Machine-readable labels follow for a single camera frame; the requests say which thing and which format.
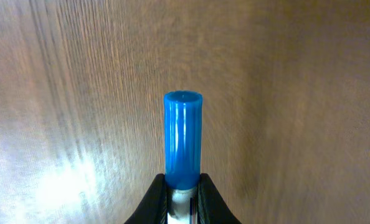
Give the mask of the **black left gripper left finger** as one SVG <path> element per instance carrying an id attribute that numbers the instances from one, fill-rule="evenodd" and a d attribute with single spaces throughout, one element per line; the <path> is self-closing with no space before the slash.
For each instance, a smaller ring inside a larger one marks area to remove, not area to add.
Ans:
<path id="1" fill-rule="evenodd" d="M 156 175 L 125 224 L 167 224 L 167 185 L 164 178 L 164 174 Z"/>

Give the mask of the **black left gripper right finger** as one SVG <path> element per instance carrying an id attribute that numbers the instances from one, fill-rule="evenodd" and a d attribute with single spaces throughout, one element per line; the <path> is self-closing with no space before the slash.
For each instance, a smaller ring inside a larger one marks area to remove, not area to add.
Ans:
<path id="1" fill-rule="evenodd" d="M 198 216 L 202 224 L 241 224 L 220 195 L 210 176 L 200 175 L 198 185 Z"/>

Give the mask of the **blue white whiteboard marker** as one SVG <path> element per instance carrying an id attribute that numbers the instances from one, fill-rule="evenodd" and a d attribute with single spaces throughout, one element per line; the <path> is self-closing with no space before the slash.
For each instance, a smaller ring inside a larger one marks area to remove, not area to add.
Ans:
<path id="1" fill-rule="evenodd" d="M 201 129 L 201 94 L 185 90 L 165 94 L 164 141 L 168 223 L 197 223 Z"/>

